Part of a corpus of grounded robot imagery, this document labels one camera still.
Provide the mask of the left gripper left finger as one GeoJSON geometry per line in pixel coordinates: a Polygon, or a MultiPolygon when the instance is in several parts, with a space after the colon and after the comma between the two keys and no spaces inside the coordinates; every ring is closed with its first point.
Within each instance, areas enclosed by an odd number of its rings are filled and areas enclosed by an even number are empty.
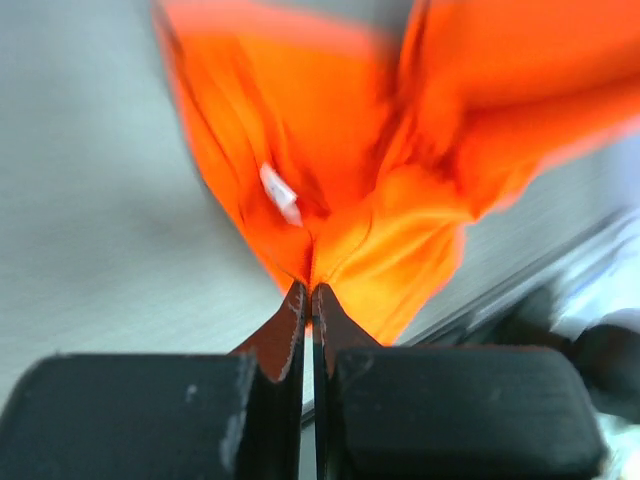
{"type": "Polygon", "coordinates": [[[227,354],[58,354],[1,415],[5,479],[294,479],[306,290],[227,354]]]}

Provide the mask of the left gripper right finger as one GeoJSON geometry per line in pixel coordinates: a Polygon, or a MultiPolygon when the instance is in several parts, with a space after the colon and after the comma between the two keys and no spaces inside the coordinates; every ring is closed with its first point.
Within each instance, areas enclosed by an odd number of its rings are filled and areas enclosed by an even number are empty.
{"type": "Polygon", "coordinates": [[[386,347],[333,290],[311,300],[320,479],[592,479],[606,447],[586,388],[538,346],[386,347]]]}

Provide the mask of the orange t shirt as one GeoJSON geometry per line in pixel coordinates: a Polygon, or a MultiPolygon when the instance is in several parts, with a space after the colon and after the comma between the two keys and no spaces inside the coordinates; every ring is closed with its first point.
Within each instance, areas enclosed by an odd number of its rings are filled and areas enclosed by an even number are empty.
{"type": "Polygon", "coordinates": [[[463,230],[639,126],[635,1],[418,1],[403,41],[258,1],[152,18],[200,174],[288,289],[393,343],[463,230]]]}

